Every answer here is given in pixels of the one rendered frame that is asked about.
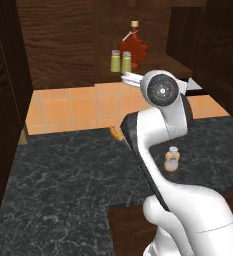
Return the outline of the dark wood wall cabinet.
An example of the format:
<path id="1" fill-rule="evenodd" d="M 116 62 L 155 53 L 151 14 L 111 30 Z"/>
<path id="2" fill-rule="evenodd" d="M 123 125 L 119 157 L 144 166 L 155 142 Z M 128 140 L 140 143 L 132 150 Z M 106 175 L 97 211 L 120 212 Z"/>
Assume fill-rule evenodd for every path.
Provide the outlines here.
<path id="1" fill-rule="evenodd" d="M 139 73 L 164 69 L 180 78 L 192 71 L 166 54 L 171 12 L 198 10 L 206 0 L 16 0 L 33 88 L 89 87 L 118 82 L 111 51 L 139 22 L 148 46 Z"/>

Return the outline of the red maple syrup bottle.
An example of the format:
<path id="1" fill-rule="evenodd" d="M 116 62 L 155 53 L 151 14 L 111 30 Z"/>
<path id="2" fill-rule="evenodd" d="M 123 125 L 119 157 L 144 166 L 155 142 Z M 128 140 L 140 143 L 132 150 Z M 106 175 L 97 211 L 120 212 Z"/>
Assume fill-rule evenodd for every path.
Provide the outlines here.
<path id="1" fill-rule="evenodd" d="M 131 22 L 131 30 L 129 33 L 119 42 L 120 54 L 125 51 L 131 53 L 132 69 L 135 70 L 139 67 L 139 64 L 146 60 L 148 55 L 148 46 L 138 37 L 139 22 Z"/>

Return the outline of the yellow-green shaker grey cap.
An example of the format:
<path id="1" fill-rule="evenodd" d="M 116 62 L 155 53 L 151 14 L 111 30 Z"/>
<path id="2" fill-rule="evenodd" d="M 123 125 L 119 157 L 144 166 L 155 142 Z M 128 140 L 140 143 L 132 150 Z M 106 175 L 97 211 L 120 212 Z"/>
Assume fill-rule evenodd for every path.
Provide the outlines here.
<path id="1" fill-rule="evenodd" d="M 132 71 L 132 55 L 129 51 L 123 52 L 122 71 L 123 72 L 131 72 Z"/>
<path id="2" fill-rule="evenodd" d="M 120 64 L 120 51 L 119 50 L 113 50 L 111 53 L 111 72 L 119 72 L 121 70 L 121 64 Z"/>

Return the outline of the dark wood cabinet door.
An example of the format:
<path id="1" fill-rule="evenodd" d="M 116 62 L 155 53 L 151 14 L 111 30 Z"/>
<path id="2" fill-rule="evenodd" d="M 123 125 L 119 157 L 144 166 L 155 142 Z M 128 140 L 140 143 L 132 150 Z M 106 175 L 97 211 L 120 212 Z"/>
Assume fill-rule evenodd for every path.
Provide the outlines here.
<path id="1" fill-rule="evenodd" d="M 171 9 L 166 53 L 203 89 L 188 98 L 194 117 L 233 117 L 233 0 Z"/>
<path id="2" fill-rule="evenodd" d="M 0 0 L 0 207 L 32 94 L 16 0 Z"/>

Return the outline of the pale orange shaker grey cap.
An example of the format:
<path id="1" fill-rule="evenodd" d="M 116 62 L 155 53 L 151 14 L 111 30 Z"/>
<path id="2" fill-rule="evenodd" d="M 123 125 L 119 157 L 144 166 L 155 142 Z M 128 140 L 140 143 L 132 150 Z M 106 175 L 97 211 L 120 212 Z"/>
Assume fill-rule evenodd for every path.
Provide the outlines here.
<path id="1" fill-rule="evenodd" d="M 169 172 L 176 171 L 178 168 L 179 158 L 180 153 L 178 148 L 170 146 L 169 151 L 165 155 L 164 168 Z"/>

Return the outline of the dark wood base cabinet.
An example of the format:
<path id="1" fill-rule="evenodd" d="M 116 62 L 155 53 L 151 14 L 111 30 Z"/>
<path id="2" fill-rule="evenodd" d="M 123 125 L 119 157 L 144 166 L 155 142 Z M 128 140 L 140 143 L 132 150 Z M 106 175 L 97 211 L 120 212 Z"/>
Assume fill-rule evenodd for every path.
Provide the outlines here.
<path id="1" fill-rule="evenodd" d="M 233 213 L 233 190 L 223 192 Z M 156 226 L 144 217 L 143 206 L 131 206 L 107 211 L 115 256 L 143 256 L 153 240 Z"/>

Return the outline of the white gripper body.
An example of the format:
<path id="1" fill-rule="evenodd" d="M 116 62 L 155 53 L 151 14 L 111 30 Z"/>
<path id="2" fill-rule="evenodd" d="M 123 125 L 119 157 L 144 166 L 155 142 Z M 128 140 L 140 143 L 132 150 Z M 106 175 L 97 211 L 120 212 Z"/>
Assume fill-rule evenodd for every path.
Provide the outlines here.
<path id="1" fill-rule="evenodd" d="M 129 86 L 139 87 L 143 76 L 134 73 L 124 73 L 121 76 L 122 82 Z M 203 94 L 203 89 L 192 79 L 183 81 L 177 79 L 176 82 L 179 85 L 180 92 L 187 96 L 198 96 Z"/>

